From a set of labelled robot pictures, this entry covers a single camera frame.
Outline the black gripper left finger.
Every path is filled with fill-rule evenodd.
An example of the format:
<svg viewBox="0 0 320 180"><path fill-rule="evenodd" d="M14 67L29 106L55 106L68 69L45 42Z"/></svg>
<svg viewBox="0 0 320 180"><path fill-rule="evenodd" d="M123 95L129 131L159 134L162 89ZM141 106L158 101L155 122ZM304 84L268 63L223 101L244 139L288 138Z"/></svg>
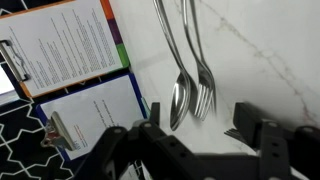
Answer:
<svg viewBox="0 0 320 180"><path fill-rule="evenodd" d="M160 104L156 102L149 119L136 121L130 130L106 129L74 180L120 180L136 160L143 162L154 180L204 180L206 170L200 160L159 124Z"/></svg>

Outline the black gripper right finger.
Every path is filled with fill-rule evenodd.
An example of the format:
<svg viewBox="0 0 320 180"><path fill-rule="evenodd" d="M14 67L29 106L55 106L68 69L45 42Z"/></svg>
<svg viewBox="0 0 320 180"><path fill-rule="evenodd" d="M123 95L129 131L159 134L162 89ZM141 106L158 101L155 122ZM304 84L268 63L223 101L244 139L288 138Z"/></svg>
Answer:
<svg viewBox="0 0 320 180"><path fill-rule="evenodd" d="M320 180L320 129L299 126L289 130L263 120L253 107L237 102L233 124L245 144L260 152L259 180L294 180L291 167L309 180Z"/></svg>

